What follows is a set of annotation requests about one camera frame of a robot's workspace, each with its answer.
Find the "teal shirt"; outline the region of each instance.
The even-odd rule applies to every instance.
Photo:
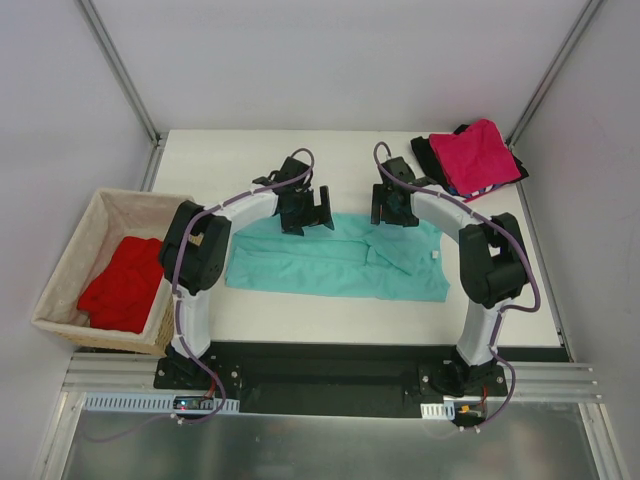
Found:
[[[334,213],[333,222],[334,231],[305,228],[304,237],[283,234],[278,216],[240,230],[231,242],[227,286],[331,297],[446,300],[442,232],[433,225],[371,225],[369,216],[347,213]]]

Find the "white table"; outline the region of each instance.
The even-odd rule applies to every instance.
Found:
[[[372,157],[374,145],[386,141],[394,156],[403,156],[418,175],[421,170],[409,144],[418,135],[426,134],[174,130],[169,134],[153,190],[190,194],[198,203],[216,204],[247,190],[252,179],[279,168],[296,148],[308,147],[316,157],[313,185],[316,190],[320,185],[329,186],[333,212],[369,215],[372,185],[380,183]],[[308,161],[304,154],[299,158]],[[504,212],[515,215],[540,285],[540,311],[509,312],[499,344],[559,346],[516,187],[504,187],[471,205],[487,216]],[[442,257],[451,284],[444,303],[256,292],[227,288],[222,277],[211,296],[211,336],[218,341],[455,344],[462,332],[468,298],[460,285],[457,245],[446,236]],[[533,304],[529,285],[518,303]]]

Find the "red cloth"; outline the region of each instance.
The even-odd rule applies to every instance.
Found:
[[[78,299],[91,328],[140,333],[162,279],[158,254],[162,242],[125,237],[104,272]]]
[[[433,133],[429,143],[447,180],[461,195],[520,178],[513,155],[490,120],[478,120],[459,135]]]

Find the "wicker basket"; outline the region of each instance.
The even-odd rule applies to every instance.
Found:
[[[173,336],[173,302],[163,279],[141,333],[100,330],[78,311],[78,298],[107,267],[126,236],[164,239],[186,196],[100,189],[38,302],[31,323],[77,345],[164,355]]]

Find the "white wall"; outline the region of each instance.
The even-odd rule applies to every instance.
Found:
[[[154,122],[508,133],[585,0],[96,0]]]
[[[29,319],[91,196],[150,153],[71,0],[0,3],[0,476],[27,478],[71,355]]]
[[[517,144],[561,317],[640,478],[640,3],[608,2]]]

